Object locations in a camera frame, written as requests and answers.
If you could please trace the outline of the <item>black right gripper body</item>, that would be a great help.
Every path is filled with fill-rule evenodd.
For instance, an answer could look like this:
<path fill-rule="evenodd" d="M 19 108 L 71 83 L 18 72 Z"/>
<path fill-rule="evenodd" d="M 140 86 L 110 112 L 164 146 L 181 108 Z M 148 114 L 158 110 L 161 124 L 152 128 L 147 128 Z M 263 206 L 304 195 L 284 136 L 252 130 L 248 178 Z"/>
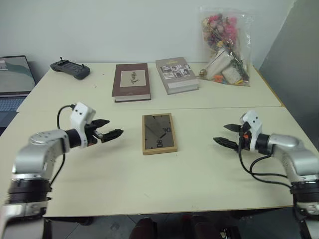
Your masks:
<path fill-rule="evenodd" d="M 237 151 L 250 150 L 250 125 L 245 122 L 243 125 L 237 127 L 239 134 L 239 143 Z"/>

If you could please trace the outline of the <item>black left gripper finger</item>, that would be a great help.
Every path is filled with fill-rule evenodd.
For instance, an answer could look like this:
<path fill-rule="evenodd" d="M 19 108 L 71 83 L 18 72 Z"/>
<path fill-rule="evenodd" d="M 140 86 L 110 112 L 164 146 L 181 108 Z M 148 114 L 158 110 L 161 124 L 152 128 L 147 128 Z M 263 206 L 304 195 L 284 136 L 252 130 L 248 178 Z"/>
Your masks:
<path fill-rule="evenodd" d="M 106 134 L 102 134 L 101 143 L 105 143 L 120 137 L 123 134 L 122 129 L 115 129 Z"/>
<path fill-rule="evenodd" d="M 96 119 L 92 121 L 92 124 L 94 125 L 94 127 L 100 128 L 108 124 L 109 122 L 110 122 L 109 120 L 105 120 L 105 119 Z"/>

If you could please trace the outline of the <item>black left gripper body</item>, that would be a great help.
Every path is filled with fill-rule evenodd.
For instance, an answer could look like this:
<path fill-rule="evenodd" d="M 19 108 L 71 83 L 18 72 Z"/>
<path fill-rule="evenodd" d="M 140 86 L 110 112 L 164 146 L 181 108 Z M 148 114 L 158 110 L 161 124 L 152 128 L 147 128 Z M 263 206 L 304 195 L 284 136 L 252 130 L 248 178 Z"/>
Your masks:
<path fill-rule="evenodd" d="M 101 140 L 102 134 L 97 131 L 98 128 L 94 127 L 92 122 L 85 124 L 84 130 L 87 137 L 87 146 L 94 145 Z"/>

